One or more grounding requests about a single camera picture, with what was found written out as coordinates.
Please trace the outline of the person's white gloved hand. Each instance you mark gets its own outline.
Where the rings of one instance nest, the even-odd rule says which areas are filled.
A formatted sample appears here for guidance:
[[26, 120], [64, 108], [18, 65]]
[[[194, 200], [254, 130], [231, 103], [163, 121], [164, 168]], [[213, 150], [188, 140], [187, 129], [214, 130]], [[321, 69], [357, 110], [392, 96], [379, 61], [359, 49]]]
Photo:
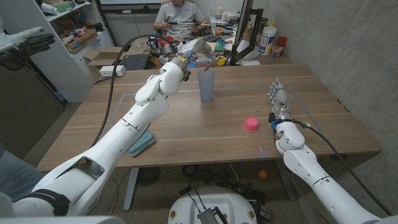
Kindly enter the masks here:
[[1, 28], [1, 52], [8, 51], [10, 49], [17, 49], [18, 45], [30, 37], [39, 35], [44, 29], [39, 26], [32, 29], [28, 29], [16, 34], [6, 34], [4, 29]]

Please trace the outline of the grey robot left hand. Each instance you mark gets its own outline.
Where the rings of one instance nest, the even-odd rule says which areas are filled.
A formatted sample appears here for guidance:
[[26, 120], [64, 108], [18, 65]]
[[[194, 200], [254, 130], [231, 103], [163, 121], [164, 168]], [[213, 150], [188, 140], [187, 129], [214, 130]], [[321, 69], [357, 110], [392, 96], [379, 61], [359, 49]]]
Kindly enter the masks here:
[[183, 72], [183, 81], [187, 81], [190, 76], [188, 64], [199, 62], [199, 64], [208, 66], [216, 60], [216, 55], [210, 45], [203, 39], [194, 39], [178, 48], [175, 57], [171, 60], [177, 64]]

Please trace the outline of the person's black gloved hand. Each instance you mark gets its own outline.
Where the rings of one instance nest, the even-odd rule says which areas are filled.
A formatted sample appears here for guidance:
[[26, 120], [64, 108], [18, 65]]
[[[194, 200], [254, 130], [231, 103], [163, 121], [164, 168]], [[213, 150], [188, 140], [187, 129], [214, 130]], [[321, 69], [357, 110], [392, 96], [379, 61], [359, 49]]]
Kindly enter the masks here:
[[49, 50], [50, 44], [54, 42], [53, 34], [29, 37], [20, 44], [3, 41], [1, 43], [1, 66], [10, 71], [21, 70], [32, 55]]

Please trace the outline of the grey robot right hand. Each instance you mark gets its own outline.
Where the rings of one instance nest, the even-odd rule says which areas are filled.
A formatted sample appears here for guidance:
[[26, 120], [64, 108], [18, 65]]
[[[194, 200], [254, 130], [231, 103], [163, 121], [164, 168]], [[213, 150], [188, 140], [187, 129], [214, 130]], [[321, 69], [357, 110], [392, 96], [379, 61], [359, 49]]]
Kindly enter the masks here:
[[275, 114], [276, 120], [292, 119], [290, 113], [290, 101], [280, 78], [277, 78], [275, 82], [272, 82], [268, 97], [271, 101], [271, 111]]

